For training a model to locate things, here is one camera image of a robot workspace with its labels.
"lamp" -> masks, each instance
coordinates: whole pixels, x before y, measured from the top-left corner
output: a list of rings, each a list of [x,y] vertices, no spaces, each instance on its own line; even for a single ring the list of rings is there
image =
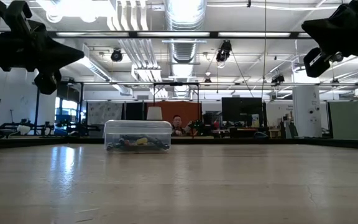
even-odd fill
[[[150,106],[147,111],[147,120],[148,121],[161,121],[162,120],[161,107]]]

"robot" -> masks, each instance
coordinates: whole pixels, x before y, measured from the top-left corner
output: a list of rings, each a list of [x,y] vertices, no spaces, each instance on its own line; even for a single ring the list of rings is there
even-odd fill
[[[11,29],[0,32],[0,67],[5,72],[13,67],[28,72],[38,69],[34,83],[41,93],[50,95],[62,79],[59,69],[83,58],[84,53],[54,41],[45,25],[31,17],[25,1],[13,1],[8,8],[0,1],[0,22],[3,19]]]
[[[358,0],[341,4],[327,19],[304,21],[302,29],[319,45],[303,59],[309,77],[319,77],[329,61],[358,56]]]

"box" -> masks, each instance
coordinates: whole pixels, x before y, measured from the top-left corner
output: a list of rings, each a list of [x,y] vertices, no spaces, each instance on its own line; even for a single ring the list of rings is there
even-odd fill
[[[104,124],[104,146],[109,152],[167,152],[172,126],[166,121],[119,121]]]

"computer monitor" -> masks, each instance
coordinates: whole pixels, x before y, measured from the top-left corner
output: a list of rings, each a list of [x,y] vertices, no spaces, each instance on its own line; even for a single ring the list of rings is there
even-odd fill
[[[262,117],[261,98],[222,98],[223,121],[247,121],[253,114]]]

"container lid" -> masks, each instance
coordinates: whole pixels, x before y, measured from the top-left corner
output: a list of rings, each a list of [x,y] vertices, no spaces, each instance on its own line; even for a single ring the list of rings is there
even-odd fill
[[[166,121],[110,120],[104,124],[105,134],[171,134],[172,126]]]

